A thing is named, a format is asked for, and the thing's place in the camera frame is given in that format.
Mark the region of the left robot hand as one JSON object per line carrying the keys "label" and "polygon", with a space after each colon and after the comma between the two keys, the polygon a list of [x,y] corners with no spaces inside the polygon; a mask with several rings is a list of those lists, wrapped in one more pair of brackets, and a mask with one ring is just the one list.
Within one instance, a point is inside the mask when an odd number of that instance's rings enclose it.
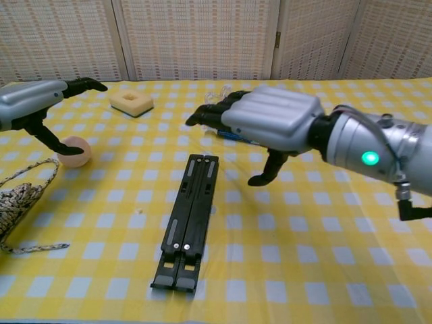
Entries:
{"label": "left robot hand", "polygon": [[107,87],[92,78],[75,80],[40,80],[13,84],[1,89],[1,131],[25,130],[55,153],[65,156],[80,155],[84,150],[60,142],[44,124],[48,110],[64,99]]}

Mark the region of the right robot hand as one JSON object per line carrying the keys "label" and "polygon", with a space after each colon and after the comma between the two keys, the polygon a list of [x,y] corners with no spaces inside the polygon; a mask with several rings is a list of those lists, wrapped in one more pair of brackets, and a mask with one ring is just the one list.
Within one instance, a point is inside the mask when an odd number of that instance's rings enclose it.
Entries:
{"label": "right robot hand", "polygon": [[311,150],[308,131],[313,121],[324,114],[317,97],[259,86],[252,91],[231,92],[217,103],[201,105],[186,125],[231,132],[267,148],[269,156],[263,172],[248,181],[249,186],[266,186],[277,177],[288,157]]}

